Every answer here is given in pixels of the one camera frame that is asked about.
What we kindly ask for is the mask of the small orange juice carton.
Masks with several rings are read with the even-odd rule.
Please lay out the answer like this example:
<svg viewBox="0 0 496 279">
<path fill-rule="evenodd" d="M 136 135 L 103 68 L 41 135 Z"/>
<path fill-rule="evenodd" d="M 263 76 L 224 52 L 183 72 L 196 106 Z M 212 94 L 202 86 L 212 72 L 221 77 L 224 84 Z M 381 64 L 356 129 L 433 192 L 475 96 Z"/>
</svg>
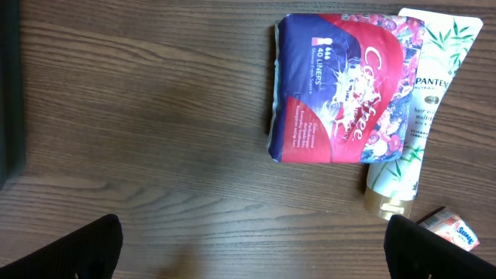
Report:
<svg viewBox="0 0 496 279">
<path fill-rule="evenodd" d="M 436 209 L 418 220 L 417 223 L 422 228 L 466 251 L 471 251 L 480 245 L 474 231 L 458 214 L 447 207 Z"/>
</svg>

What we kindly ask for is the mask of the white tube gold cap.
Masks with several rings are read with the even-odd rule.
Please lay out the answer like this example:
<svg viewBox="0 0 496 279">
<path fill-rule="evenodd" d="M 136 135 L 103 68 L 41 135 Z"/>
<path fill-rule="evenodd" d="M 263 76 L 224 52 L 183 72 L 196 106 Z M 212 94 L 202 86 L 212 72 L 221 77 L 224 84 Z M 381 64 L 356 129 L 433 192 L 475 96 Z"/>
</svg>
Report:
<svg viewBox="0 0 496 279">
<path fill-rule="evenodd" d="M 367 175 L 364 207 L 386 220 L 393 215 L 409 217 L 436 111 L 483 27 L 476 17 L 409 8 L 398 14 L 421 19 L 425 35 L 402 155 L 394 161 L 371 164 Z"/>
</svg>

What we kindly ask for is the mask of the grey plastic basket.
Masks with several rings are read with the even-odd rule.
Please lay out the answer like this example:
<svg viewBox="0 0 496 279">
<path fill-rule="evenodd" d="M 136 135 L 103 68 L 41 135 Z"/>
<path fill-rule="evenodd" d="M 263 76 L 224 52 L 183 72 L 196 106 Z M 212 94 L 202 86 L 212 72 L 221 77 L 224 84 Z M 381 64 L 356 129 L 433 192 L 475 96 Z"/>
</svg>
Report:
<svg viewBox="0 0 496 279">
<path fill-rule="evenodd" d="M 1 0 L 1 184 L 26 165 L 20 1 Z"/>
</svg>

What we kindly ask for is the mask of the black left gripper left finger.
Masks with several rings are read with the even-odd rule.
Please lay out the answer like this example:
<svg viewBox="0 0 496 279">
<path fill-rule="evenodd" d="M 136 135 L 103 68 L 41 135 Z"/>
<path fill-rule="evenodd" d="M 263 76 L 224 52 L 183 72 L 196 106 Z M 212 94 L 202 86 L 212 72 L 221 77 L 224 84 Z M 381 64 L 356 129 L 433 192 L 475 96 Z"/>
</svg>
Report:
<svg viewBox="0 0 496 279">
<path fill-rule="evenodd" d="M 1 279 L 111 278 L 122 249 L 117 215 L 107 214 L 1 268 Z"/>
</svg>

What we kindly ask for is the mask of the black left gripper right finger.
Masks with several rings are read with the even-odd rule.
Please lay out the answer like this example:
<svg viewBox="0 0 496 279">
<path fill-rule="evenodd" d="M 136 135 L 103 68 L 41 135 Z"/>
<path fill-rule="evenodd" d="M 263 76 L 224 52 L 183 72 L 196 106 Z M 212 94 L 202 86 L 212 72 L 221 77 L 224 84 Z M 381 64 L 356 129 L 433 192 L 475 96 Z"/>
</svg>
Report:
<svg viewBox="0 0 496 279">
<path fill-rule="evenodd" d="M 392 279 L 495 279 L 495 266 L 422 228 L 393 215 L 384 237 Z"/>
</svg>

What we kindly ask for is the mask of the red purple pouch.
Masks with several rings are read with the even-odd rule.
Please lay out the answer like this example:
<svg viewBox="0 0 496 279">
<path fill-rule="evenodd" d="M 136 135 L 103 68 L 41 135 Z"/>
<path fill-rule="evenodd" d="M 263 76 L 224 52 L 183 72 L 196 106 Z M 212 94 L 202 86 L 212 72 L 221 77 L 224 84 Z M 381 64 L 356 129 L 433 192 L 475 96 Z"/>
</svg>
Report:
<svg viewBox="0 0 496 279">
<path fill-rule="evenodd" d="M 289 14 L 275 27 L 267 149 L 281 163 L 398 159 L 423 45 L 421 19 Z"/>
</svg>

